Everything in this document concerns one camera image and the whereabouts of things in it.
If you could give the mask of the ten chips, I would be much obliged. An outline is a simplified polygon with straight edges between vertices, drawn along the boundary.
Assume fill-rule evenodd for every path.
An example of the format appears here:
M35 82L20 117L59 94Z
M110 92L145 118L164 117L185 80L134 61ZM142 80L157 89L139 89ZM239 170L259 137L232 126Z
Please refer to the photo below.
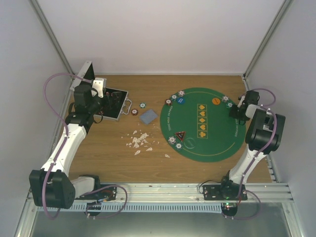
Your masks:
M228 100L229 100L228 96L223 96L223 97L222 97L222 101L223 101L223 102L227 102Z
M185 92L183 91L183 90L180 90L179 92L178 92L178 96L179 97L183 97L185 95Z
M169 142L169 144L175 144L176 143L176 138L174 136L170 136L168 138L168 142Z

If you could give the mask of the orange big blind button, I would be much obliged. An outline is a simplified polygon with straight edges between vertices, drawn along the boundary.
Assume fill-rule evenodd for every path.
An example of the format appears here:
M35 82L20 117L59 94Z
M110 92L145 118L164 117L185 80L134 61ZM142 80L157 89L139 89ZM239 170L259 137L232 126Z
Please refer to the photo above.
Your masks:
M219 105L219 104L221 103L221 100L220 100L219 98L213 98L213 99L212 99L212 103L213 103L214 105Z

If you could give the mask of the red hundred chip stack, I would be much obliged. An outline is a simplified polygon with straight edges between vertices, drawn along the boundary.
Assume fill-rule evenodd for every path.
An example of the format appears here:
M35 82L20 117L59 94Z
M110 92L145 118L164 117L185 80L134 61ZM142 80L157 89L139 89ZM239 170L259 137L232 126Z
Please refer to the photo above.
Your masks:
M138 115L138 110L137 110L137 109L133 109L133 110L131 111L131 114L132 114L133 116Z

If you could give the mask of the blue playing card deck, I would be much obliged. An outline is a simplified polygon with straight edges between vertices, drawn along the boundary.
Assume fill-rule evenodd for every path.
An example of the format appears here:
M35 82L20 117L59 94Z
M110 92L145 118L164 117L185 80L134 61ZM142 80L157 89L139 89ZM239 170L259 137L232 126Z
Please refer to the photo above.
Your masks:
M145 111L140 117L140 121L146 125L150 124L152 121L154 121L158 115L154 112L154 110L149 109Z

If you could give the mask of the clear round button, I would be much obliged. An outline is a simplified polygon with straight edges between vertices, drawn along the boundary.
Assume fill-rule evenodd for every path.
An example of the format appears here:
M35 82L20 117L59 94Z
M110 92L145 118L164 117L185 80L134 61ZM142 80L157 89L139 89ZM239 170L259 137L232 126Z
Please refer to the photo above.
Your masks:
M184 146L187 148L187 149L193 149L195 146L196 146L196 141L194 138L186 138L185 141L184 141Z

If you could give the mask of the blue small blind button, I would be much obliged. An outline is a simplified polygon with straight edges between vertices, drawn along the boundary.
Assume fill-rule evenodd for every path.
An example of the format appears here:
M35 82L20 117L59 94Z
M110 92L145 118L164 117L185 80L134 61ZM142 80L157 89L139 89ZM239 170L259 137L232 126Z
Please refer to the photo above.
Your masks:
M180 105L184 104L185 103L185 98L184 97L178 97L176 99L176 102Z

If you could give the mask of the red triangle dealer button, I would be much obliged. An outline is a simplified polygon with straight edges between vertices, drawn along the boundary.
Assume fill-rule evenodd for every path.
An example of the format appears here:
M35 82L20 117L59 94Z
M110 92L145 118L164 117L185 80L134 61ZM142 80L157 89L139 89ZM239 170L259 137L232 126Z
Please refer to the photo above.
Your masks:
M186 132L185 131L175 132L175 135L181 142L183 142L186 136Z

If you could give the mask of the hundred chips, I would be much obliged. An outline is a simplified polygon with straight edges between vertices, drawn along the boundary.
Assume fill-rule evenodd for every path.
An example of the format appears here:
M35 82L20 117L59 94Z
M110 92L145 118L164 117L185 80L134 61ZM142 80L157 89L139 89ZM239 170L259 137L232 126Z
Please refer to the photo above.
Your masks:
M170 99L166 99L165 105L171 106L172 105L172 101Z

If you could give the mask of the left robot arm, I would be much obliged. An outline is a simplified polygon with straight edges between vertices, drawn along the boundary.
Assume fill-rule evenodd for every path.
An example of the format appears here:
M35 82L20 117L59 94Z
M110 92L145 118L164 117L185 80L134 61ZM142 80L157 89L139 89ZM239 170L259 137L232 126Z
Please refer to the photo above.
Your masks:
M100 197L102 188L98 176L82 175L70 180L69 171L80 144L95 123L94 116L109 103L102 86L75 87L74 102L62 120L64 130L55 150L41 169L32 170L29 176L36 206L68 209L83 195L90 199Z

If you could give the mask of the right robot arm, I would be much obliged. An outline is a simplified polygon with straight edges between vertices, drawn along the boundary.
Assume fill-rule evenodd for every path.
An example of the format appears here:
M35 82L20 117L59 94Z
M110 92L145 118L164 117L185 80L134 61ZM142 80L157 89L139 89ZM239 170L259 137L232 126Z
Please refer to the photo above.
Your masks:
M265 88L249 90L232 105L229 116L238 122L251 121L245 135L246 148L237 164L223 176L219 196L225 200L241 197L245 184L256 165L280 144L286 117L276 114L271 106L276 102L273 92Z

